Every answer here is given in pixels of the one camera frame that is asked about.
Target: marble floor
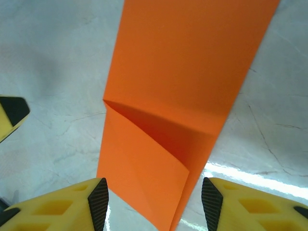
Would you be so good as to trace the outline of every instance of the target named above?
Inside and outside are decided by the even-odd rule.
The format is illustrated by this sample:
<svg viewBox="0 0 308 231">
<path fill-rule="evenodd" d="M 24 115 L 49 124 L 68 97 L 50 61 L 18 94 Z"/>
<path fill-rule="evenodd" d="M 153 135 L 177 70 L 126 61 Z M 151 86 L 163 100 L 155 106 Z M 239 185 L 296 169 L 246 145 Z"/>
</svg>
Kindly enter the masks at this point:
<svg viewBox="0 0 308 231">
<path fill-rule="evenodd" d="M 94 178 L 102 95 L 123 0 L 0 0 L 0 93 L 31 114 L 0 145 L 0 196 L 17 203 Z M 215 176 L 308 204 L 308 1 L 282 0 L 178 226 L 206 231 Z M 112 192 L 106 231 L 156 230 Z"/>
</svg>

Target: black rubber pad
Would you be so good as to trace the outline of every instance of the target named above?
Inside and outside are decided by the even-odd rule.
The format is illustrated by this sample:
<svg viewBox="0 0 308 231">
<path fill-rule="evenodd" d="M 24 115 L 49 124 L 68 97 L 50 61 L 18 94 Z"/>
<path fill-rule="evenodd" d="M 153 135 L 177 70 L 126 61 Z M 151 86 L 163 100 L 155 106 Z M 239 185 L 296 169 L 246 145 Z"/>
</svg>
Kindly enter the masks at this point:
<svg viewBox="0 0 308 231">
<path fill-rule="evenodd" d="M 295 206 L 294 209 L 308 219 L 308 209 L 301 206 Z"/>
<path fill-rule="evenodd" d="M 2 105 L 5 114 L 9 118 L 13 127 L 30 113 L 30 109 L 26 101 L 21 97 L 1 96 L 0 104 Z"/>
<path fill-rule="evenodd" d="M 11 208 L 0 213 L 0 227 L 20 212 L 19 208 Z"/>
<path fill-rule="evenodd" d="M 223 196 L 207 177 L 203 179 L 201 199 L 207 228 L 217 231 Z"/>
<path fill-rule="evenodd" d="M 95 231 L 102 231 L 105 224 L 109 194 L 106 178 L 102 178 L 88 197 Z"/>
</svg>

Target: orange paper strip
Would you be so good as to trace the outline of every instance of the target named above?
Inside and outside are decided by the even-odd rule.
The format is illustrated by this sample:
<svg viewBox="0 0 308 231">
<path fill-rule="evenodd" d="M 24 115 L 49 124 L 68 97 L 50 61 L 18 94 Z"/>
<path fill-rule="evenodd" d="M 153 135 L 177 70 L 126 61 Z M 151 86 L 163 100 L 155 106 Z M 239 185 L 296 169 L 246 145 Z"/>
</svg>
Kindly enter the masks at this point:
<svg viewBox="0 0 308 231">
<path fill-rule="evenodd" d="M 175 230 L 279 0 L 126 0 L 98 177 Z"/>
</svg>

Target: gray floor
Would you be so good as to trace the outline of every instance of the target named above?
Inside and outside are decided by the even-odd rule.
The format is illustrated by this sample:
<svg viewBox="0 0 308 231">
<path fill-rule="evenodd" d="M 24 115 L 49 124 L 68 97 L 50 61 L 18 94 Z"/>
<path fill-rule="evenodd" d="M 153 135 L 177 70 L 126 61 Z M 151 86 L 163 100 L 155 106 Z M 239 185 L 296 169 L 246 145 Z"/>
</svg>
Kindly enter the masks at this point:
<svg viewBox="0 0 308 231">
<path fill-rule="evenodd" d="M 17 203 L 95 177 L 102 95 L 122 0 L 0 0 L 0 93 L 31 115 L 0 145 L 0 196 Z M 308 204 L 308 1 L 282 0 L 179 231 L 206 231 L 203 176 Z M 111 193 L 105 230 L 154 231 Z"/>
</svg>

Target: yellow plastic part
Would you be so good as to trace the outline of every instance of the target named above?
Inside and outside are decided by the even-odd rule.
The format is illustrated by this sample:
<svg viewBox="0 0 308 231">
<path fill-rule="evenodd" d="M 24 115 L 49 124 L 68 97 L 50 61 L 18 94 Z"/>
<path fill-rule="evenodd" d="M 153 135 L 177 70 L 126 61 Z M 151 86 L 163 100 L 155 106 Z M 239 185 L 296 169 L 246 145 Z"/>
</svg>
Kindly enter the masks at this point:
<svg viewBox="0 0 308 231">
<path fill-rule="evenodd" d="M 307 206 L 230 181 L 210 178 L 223 196 L 217 231 L 307 231 Z"/>
<path fill-rule="evenodd" d="M 4 110 L 5 107 L 1 105 L 2 99 L 12 100 L 12 105 L 10 108 L 13 109 L 14 114 Z M 0 95 L 0 143 L 7 138 L 11 133 L 13 133 L 21 124 L 26 120 L 29 115 L 29 108 L 26 101 L 20 97 L 3 96 Z M 11 123 L 10 118 L 15 116 L 14 124 Z"/>
<path fill-rule="evenodd" d="M 84 181 L 11 208 L 21 211 L 0 231 L 94 231 L 88 197 L 101 178 Z"/>
</svg>

